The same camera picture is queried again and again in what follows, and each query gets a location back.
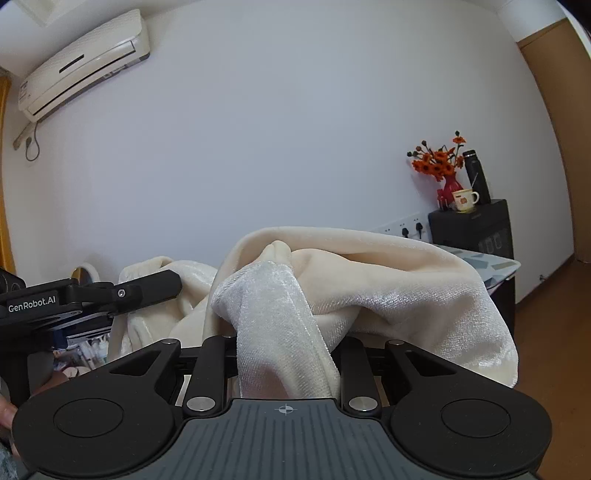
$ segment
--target bottle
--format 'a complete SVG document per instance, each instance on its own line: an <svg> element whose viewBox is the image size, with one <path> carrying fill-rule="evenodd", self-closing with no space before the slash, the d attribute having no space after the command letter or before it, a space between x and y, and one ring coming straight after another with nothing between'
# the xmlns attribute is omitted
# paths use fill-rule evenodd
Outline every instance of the bottle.
<svg viewBox="0 0 591 480"><path fill-rule="evenodd" d="M98 356L106 364L107 353L109 352L109 342L106 339L106 335L103 335L99 341Z"/></svg>
<svg viewBox="0 0 591 480"><path fill-rule="evenodd" d="M488 185L482 170L480 160L476 156L475 150L467 150L464 152L464 165L466 166L466 173L470 179L472 190L480 194L480 199L476 202L477 205L486 205L491 202L491 194L488 191Z"/></svg>

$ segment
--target black thermos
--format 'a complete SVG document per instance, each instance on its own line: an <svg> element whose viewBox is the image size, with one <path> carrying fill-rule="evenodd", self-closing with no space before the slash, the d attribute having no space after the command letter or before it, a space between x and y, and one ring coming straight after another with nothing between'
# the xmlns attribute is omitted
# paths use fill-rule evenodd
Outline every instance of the black thermos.
<svg viewBox="0 0 591 480"><path fill-rule="evenodd" d="M466 172L472 189L480 194L480 200L476 204L486 205L490 203L491 194L488 192L488 185L486 184L486 178L482 171L482 165L476 156L475 150L464 152L464 164L466 165Z"/></svg>

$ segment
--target power outlet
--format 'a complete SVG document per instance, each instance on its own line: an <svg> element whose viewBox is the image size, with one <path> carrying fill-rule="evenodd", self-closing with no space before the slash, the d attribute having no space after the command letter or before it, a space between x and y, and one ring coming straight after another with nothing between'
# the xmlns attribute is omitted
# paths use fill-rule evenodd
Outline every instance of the power outlet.
<svg viewBox="0 0 591 480"><path fill-rule="evenodd" d="M420 234L417 230L417 223L421 223L423 226L423 231ZM385 235L403 236L402 230L404 228L408 229L409 238L421 240L423 242L431 242L429 218L423 213L415 213L413 215L401 218L400 220L385 223L382 226L372 230L372 232L384 233Z"/></svg>

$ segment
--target wooden floor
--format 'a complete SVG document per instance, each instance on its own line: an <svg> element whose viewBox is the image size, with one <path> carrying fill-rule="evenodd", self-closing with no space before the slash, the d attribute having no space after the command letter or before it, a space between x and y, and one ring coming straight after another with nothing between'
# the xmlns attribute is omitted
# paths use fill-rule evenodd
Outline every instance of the wooden floor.
<svg viewBox="0 0 591 480"><path fill-rule="evenodd" d="M591 265L573 262L517 308L517 389L550 414L544 480L591 479Z"/></svg>

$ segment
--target wooden door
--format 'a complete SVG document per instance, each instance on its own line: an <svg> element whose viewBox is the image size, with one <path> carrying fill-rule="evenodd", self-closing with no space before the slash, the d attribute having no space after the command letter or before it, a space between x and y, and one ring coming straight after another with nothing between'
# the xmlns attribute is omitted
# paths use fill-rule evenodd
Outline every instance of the wooden door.
<svg viewBox="0 0 591 480"><path fill-rule="evenodd" d="M591 262L591 59L567 19L518 43L554 125L569 185L574 254ZM547 201L551 201L552 192Z"/></svg>

